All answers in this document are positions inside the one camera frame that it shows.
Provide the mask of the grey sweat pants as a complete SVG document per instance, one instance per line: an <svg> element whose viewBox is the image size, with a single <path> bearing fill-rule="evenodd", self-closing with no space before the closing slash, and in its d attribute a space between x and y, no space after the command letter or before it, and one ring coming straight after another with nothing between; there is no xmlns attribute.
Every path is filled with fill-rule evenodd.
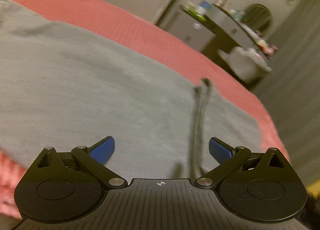
<svg viewBox="0 0 320 230"><path fill-rule="evenodd" d="M215 86L80 27L1 0L1 148L28 167L45 147L112 136L107 167L133 178L198 177L217 166L208 142L260 151L257 122Z"/></svg>

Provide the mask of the grey fluffy chair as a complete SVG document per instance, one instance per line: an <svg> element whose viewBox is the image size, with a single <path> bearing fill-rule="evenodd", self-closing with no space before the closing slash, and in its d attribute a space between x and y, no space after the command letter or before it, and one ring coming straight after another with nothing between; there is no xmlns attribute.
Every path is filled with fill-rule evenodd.
<svg viewBox="0 0 320 230"><path fill-rule="evenodd" d="M246 84L250 84L272 71L263 57L253 48L244 50L242 47L234 47L229 53L221 50L217 52L233 73Z"/></svg>

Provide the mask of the grey vanity desk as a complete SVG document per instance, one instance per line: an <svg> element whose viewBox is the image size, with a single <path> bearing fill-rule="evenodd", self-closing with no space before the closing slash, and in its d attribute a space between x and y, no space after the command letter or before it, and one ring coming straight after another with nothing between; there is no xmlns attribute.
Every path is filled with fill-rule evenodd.
<svg viewBox="0 0 320 230"><path fill-rule="evenodd" d="M208 28L215 36L201 53L214 63L221 62L219 50L229 53L236 46L245 50L253 48L265 61L270 60L258 43L261 37L242 22L236 21L226 10L213 5L204 17Z"/></svg>

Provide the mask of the grey small cabinet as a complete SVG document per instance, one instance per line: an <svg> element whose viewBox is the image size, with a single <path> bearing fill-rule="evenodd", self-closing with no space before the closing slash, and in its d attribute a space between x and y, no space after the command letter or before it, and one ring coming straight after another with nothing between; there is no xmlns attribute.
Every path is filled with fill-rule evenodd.
<svg viewBox="0 0 320 230"><path fill-rule="evenodd" d="M216 35L184 6L180 6L165 29L194 50L201 52Z"/></svg>

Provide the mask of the round vanity mirror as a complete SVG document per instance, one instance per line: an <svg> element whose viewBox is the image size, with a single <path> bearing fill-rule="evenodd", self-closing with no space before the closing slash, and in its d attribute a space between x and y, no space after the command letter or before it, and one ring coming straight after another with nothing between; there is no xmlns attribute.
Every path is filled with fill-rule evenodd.
<svg viewBox="0 0 320 230"><path fill-rule="evenodd" d="M245 8L241 22L251 30L266 35L272 26L273 16L266 6L255 3Z"/></svg>

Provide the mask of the red ribbed bed cover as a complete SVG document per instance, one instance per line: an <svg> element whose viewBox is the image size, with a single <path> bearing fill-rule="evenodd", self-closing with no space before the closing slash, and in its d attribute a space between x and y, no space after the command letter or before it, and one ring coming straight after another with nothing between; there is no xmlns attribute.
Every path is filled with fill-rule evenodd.
<svg viewBox="0 0 320 230"><path fill-rule="evenodd" d="M151 23L102 0L12 0L49 21L83 28L175 71L197 86L209 78L221 96L249 114L261 133L260 151L287 150L256 96L205 56ZM1 148L1 213L19 218L14 190L26 169Z"/></svg>

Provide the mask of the blue white canister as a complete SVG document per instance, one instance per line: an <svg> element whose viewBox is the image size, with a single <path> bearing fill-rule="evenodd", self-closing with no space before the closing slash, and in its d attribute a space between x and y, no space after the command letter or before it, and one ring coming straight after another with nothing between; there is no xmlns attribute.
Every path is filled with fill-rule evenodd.
<svg viewBox="0 0 320 230"><path fill-rule="evenodd" d="M195 12L200 15L205 15L211 8L211 4L205 0L202 0L195 8Z"/></svg>

